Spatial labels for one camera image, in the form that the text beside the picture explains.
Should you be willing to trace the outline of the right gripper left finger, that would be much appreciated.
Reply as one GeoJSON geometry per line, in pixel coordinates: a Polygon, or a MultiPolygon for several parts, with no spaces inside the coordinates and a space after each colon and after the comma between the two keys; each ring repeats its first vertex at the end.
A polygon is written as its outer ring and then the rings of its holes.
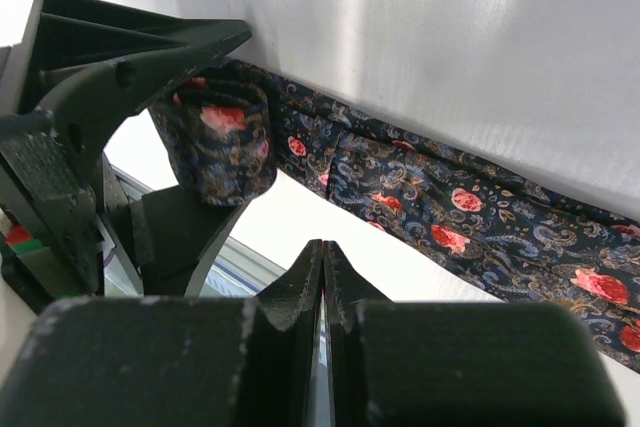
{"type": "Polygon", "coordinates": [[[322,247],[250,298],[51,304],[2,385],[2,424],[313,425],[322,247]]]}

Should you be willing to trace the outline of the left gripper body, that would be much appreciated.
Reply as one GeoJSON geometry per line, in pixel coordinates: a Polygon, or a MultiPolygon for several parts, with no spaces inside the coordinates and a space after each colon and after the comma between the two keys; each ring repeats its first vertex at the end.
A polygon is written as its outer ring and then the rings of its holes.
{"type": "Polygon", "coordinates": [[[54,299],[101,294],[103,252],[119,260],[135,292],[129,200],[104,152],[143,107],[141,49],[115,50],[53,69],[24,46],[5,50],[1,71],[1,199],[45,245],[37,271],[19,255],[10,286],[36,312],[54,299]]]}

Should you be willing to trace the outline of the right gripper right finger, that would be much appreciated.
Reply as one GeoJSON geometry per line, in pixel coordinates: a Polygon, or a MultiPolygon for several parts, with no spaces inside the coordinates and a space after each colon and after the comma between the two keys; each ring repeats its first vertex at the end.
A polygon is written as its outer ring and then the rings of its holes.
{"type": "Polygon", "coordinates": [[[323,246],[336,426],[622,426],[584,324],[551,303],[394,302],[323,246]]]}

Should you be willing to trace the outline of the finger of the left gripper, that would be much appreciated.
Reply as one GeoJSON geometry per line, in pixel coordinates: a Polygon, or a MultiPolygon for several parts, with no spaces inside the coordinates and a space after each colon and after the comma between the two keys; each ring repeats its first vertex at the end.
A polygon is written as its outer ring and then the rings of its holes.
{"type": "Polygon", "coordinates": [[[1,155],[31,197],[86,185],[119,126],[251,37],[100,0],[33,0],[1,74],[1,155]]]}
{"type": "Polygon", "coordinates": [[[146,296],[196,297],[245,205],[220,207],[175,186],[130,204],[146,296]]]}

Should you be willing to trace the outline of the navy floral tie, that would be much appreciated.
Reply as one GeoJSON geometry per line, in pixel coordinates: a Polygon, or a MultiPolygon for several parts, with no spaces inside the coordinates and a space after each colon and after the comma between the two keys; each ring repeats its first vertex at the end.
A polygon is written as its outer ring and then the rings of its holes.
{"type": "Polygon", "coordinates": [[[284,173],[504,301],[550,301],[639,366],[639,224],[226,59],[149,107],[181,187],[248,203],[284,173]]]}

